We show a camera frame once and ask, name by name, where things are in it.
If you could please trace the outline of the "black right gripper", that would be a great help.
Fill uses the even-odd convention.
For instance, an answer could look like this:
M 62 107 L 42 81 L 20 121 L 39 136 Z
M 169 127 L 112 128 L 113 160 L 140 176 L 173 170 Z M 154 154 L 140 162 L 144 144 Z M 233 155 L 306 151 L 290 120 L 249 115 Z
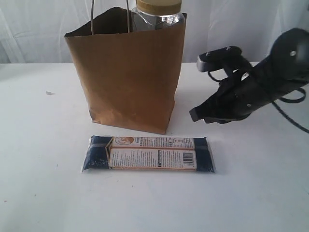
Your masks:
M 271 100 L 273 78 L 254 70 L 237 70 L 223 79 L 218 90 L 189 111 L 193 122 L 228 123 L 246 119 Z

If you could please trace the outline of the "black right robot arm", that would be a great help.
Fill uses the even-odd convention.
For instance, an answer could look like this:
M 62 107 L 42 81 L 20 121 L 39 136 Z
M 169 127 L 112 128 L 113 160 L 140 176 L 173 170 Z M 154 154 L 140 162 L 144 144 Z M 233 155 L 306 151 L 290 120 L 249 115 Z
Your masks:
M 218 90 L 190 110 L 194 122 L 225 124 L 246 119 L 272 101 L 309 83 L 309 33 L 293 28 L 274 42 L 269 55 L 253 66 L 237 46 L 201 54 L 197 68 L 202 73 L 223 69 L 227 75 Z

